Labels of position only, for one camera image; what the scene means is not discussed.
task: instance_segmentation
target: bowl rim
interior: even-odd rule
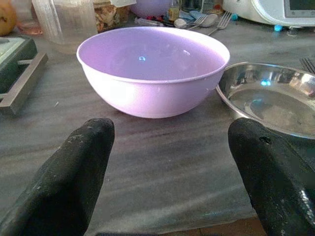
[[[222,66],[220,66],[218,69],[214,70],[214,71],[211,71],[210,73],[207,73],[207,74],[202,74],[202,75],[198,75],[198,76],[195,76],[195,77],[188,77],[188,78],[183,78],[183,79],[176,79],[176,80],[143,80],[143,79],[132,79],[132,78],[125,78],[125,77],[120,77],[120,76],[116,76],[116,75],[112,75],[112,74],[109,74],[109,73],[105,73],[105,72],[102,72],[102,71],[99,71],[89,65],[87,65],[80,57],[80,50],[81,48],[88,42],[90,41],[92,38],[95,38],[95,37],[101,37],[102,35],[104,34],[107,34],[107,33],[113,33],[115,31],[123,31],[123,30],[129,30],[129,29],[145,29],[145,30],[159,30],[159,31],[163,31],[163,32],[166,32],[166,33],[174,33],[174,32],[181,32],[183,34],[192,34],[196,36],[196,38],[200,38],[202,37],[203,39],[209,39],[211,41],[214,41],[216,43],[219,43],[221,44],[221,46],[226,50],[226,56],[227,56],[227,60],[224,62],[224,64]],[[231,55],[230,55],[230,51],[229,49],[223,44],[221,43],[219,40],[215,39],[215,38],[212,38],[210,36],[207,36],[205,34],[202,34],[202,33],[198,33],[198,32],[195,32],[195,31],[190,31],[190,30],[186,30],[186,29],[177,29],[177,28],[169,28],[169,27],[148,27],[148,26],[142,26],[142,27],[126,27],[126,28],[120,28],[120,29],[113,29],[113,30],[109,30],[109,31],[106,31],[106,32],[103,32],[103,33],[99,33],[99,34],[96,34],[86,40],[84,40],[80,46],[78,47],[77,49],[77,52],[76,52],[76,56],[77,56],[77,59],[78,61],[80,62],[80,64],[84,67],[87,67],[89,69],[92,69],[94,71],[97,71],[99,73],[102,73],[102,74],[105,74],[105,75],[110,75],[112,77],[112,79],[115,79],[115,80],[119,80],[119,81],[123,81],[123,82],[130,82],[130,83],[142,83],[142,84],[173,84],[173,83],[183,83],[183,82],[189,82],[189,81],[195,81],[195,80],[199,80],[199,79],[204,79],[206,77],[209,77],[211,75],[214,75],[222,70],[225,69],[225,67],[227,66],[227,64],[229,63],[230,61],[230,58],[231,58]]]
[[[262,63],[262,62],[239,62],[236,64],[232,64],[226,67],[225,71],[233,68],[233,67],[237,67],[240,65],[263,65],[263,66],[268,66],[268,67],[278,67],[278,68],[283,68],[283,69],[290,69],[296,72],[300,72],[300,73],[304,73],[304,74],[310,74],[308,71],[304,71],[304,70],[300,70],[300,69],[295,69],[292,67],[288,67],[288,66],[282,66],[282,65],[277,65],[277,64],[269,64],[269,63]],[[281,128],[280,126],[274,125],[274,124],[270,124],[267,123],[261,119],[258,119],[254,116],[251,116],[250,114],[244,112],[243,110],[239,109],[237,106],[235,106],[226,96],[225,93],[221,90],[220,84],[218,84],[216,86],[216,91],[218,93],[218,95],[220,96],[220,98],[222,99],[222,101],[231,109],[232,112],[237,113],[238,115],[244,117],[244,118],[248,118],[248,119],[252,119],[255,120],[259,123],[261,123],[262,125],[264,125],[265,127],[278,131],[280,133],[284,133],[287,135],[292,135],[295,137],[299,137],[299,138],[306,138],[306,139],[315,139],[315,135],[312,134],[306,134],[306,133],[301,133],[301,132],[294,132],[294,131],[290,131],[284,128]]]

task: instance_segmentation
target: metal fork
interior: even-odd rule
[[[211,31],[210,33],[208,33],[208,36],[209,36],[210,34],[212,34],[213,32],[217,31],[217,30],[225,29],[225,28],[227,27],[228,23],[230,22],[231,17],[232,17],[232,13],[226,11],[226,12],[223,14],[223,16],[221,17],[221,19],[220,19],[220,21],[219,21],[217,27],[216,27],[213,31]]]
[[[191,30],[191,29],[194,29],[194,28],[200,26],[200,25],[205,21],[205,19],[207,18],[207,16],[208,16],[208,15],[202,15],[202,16],[200,16],[197,20],[195,20],[195,21],[192,23],[192,25],[194,25],[194,26],[188,28],[187,30]]]
[[[313,74],[315,74],[315,65],[309,58],[301,58],[300,62],[303,66],[303,68]]]

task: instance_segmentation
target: orange fruit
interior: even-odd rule
[[[16,24],[16,13],[10,1],[0,0],[0,36],[9,34]]]

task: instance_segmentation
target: stainless steel bowl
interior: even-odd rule
[[[281,133],[315,139],[313,74],[243,62],[226,68],[217,92],[235,118],[251,118]]]

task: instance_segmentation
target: gray marble surface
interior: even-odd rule
[[[198,29],[206,33],[210,29]],[[213,34],[230,64],[252,61],[301,68],[315,56],[315,34],[275,33],[272,26],[231,22]],[[206,227],[255,214],[227,143],[232,116],[214,91],[173,118],[143,119],[106,104],[91,88],[75,55],[34,37],[49,61],[16,118],[0,117],[0,219],[36,170],[86,120],[108,117],[116,140],[86,233],[170,231]]]

